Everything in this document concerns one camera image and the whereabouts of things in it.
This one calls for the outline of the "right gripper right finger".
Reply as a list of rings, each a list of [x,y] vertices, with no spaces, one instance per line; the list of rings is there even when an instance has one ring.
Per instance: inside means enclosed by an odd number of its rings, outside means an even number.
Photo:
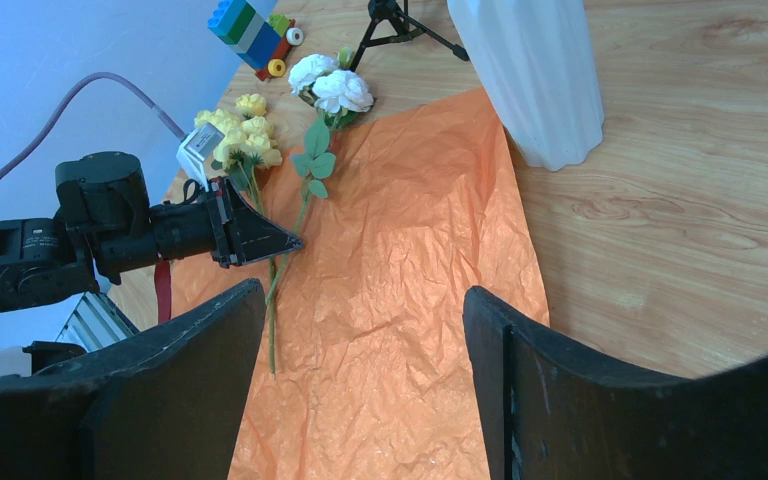
[[[494,479],[768,479],[768,355],[697,379],[601,353],[474,286],[463,324]]]

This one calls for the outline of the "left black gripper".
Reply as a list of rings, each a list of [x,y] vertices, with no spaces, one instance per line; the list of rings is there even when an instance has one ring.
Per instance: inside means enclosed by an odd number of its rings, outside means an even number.
[[[150,209],[152,232],[163,260],[209,252],[222,268],[246,265],[300,250],[302,239],[257,212],[227,177],[204,187],[188,179],[183,200]]]

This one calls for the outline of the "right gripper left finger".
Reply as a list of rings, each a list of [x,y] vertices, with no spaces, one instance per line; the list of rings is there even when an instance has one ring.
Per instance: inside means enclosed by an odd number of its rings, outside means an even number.
[[[224,479],[262,340],[247,279],[31,376],[0,377],[0,479]]]

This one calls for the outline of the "dark red ribbon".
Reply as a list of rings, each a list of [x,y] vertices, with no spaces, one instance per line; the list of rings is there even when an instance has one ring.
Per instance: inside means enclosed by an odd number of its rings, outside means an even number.
[[[157,323],[163,324],[171,319],[172,311],[171,264],[169,261],[161,261],[155,265],[153,280],[157,300]]]

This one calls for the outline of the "yellow rose flower stem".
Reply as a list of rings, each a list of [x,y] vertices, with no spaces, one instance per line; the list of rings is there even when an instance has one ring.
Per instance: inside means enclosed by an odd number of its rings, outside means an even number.
[[[221,134],[210,166],[230,182],[238,196],[236,206],[258,219],[267,217],[258,172],[282,163],[282,154],[273,139],[274,126],[266,113],[265,97],[244,94],[236,99],[235,111],[202,110],[194,119],[195,127],[214,127]]]

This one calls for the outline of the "pink white peony stem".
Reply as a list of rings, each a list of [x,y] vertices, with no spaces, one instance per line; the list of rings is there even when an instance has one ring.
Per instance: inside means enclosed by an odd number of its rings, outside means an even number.
[[[302,207],[292,229],[300,232],[310,200],[326,198],[325,180],[336,166],[333,146],[339,131],[369,112],[375,99],[366,81],[352,70],[356,52],[342,47],[334,56],[311,54],[289,73],[291,93],[314,108],[317,119],[304,135],[303,152],[291,156],[301,178]]]

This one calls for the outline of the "orange yellow wrapping paper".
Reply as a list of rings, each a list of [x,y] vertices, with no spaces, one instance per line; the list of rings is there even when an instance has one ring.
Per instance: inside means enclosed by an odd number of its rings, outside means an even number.
[[[480,285],[540,323],[503,126],[474,89],[344,132],[276,292],[232,479],[488,477],[462,321]]]

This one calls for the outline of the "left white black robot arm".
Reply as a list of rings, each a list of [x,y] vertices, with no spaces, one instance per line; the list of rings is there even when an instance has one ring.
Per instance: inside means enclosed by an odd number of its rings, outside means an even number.
[[[53,342],[0,348],[0,377],[28,376],[133,337],[137,327],[101,291],[125,272],[167,270],[209,254],[242,266],[300,249],[227,176],[188,180],[178,203],[151,205],[139,160],[108,151],[61,163],[51,218],[0,221],[0,313],[80,301]]]

